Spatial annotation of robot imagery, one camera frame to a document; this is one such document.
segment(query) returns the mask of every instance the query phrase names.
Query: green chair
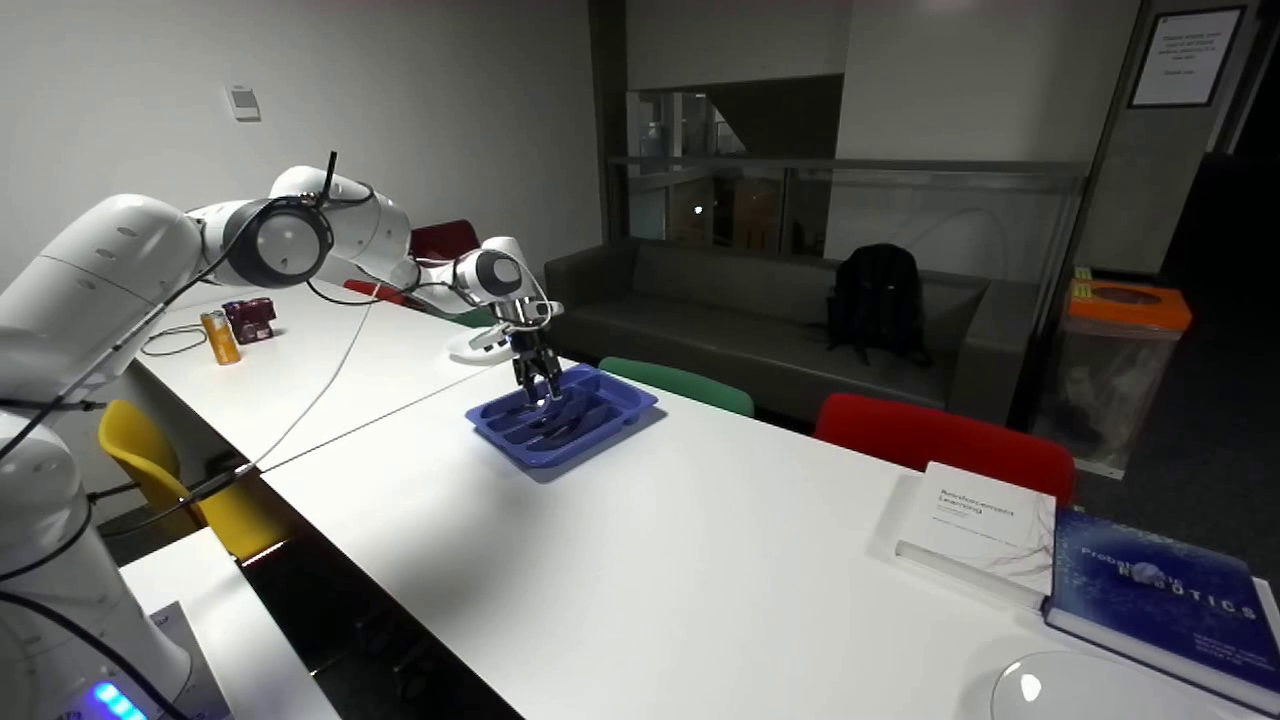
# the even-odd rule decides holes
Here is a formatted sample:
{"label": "green chair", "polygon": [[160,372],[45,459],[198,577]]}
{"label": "green chair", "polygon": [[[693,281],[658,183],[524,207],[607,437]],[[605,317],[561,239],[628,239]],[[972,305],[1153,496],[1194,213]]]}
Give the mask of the green chair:
{"label": "green chair", "polygon": [[599,368],[614,376],[628,376],[635,384],[651,384],[651,388],[737,412],[737,416],[758,416],[758,399],[749,393],[730,388],[711,376],[697,376],[687,368],[650,363],[650,362],[633,362],[633,355],[605,355]]}

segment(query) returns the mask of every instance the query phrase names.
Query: white wall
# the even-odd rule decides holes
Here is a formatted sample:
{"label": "white wall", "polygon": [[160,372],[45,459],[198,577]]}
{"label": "white wall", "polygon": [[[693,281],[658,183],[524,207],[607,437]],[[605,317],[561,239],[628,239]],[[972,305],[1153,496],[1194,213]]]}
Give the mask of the white wall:
{"label": "white wall", "polygon": [[853,0],[842,156],[1090,166],[1131,17],[1136,0]]}
{"label": "white wall", "polygon": [[628,85],[734,85],[846,74],[850,0],[633,0]]}
{"label": "white wall", "polygon": [[[248,81],[263,125],[232,130]],[[259,198],[290,166],[372,179],[417,223],[599,243],[583,0],[3,0],[0,287],[88,205]],[[68,430],[93,484],[125,480]]]}

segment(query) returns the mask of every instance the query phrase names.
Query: blue tray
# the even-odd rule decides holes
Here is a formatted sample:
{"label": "blue tray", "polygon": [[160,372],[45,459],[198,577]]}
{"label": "blue tray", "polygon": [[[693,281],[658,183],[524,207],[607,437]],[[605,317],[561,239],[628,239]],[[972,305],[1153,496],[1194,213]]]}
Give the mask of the blue tray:
{"label": "blue tray", "polygon": [[467,420],[521,470],[561,473],[628,437],[651,407],[658,398],[577,363],[561,376],[558,399],[528,407],[524,393],[511,393],[473,407]]}

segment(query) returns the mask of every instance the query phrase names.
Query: orange bin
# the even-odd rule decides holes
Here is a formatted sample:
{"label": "orange bin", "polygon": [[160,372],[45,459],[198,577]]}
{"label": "orange bin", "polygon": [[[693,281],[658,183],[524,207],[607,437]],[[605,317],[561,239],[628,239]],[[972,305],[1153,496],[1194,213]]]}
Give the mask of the orange bin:
{"label": "orange bin", "polygon": [[1068,444],[1082,473],[1125,480],[1189,328],[1194,308],[1178,287],[1078,281],[1035,433]]}

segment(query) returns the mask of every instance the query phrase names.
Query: desk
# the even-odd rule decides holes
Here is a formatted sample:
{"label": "desk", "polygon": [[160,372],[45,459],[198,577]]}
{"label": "desk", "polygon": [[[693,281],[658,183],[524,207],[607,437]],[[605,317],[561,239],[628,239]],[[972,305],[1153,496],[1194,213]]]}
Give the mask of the desk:
{"label": "desk", "polygon": [[181,599],[232,718],[335,720],[324,694],[209,527],[125,563],[125,585],[145,614]]}
{"label": "desk", "polygon": [[1016,656],[1078,650],[878,553],[903,470],[658,393],[537,484],[465,420],[503,393],[437,384],[270,484],[528,720],[980,720]]}
{"label": "desk", "polygon": [[245,343],[239,363],[218,363],[209,349],[191,349],[181,355],[142,351],[142,368],[171,398],[181,398],[248,459],[263,459],[286,430],[303,416],[290,433],[290,441],[271,450],[263,470],[271,470],[271,459],[290,459],[297,453],[329,444],[341,433],[352,433],[475,372],[467,363],[454,363],[441,351],[475,337],[473,328],[456,328],[449,321],[433,321],[396,305],[341,308],[311,297],[308,287],[259,293],[202,286],[160,317],[158,331],[198,324],[202,312],[245,297],[271,297],[280,317],[275,328],[286,331],[259,343]]}

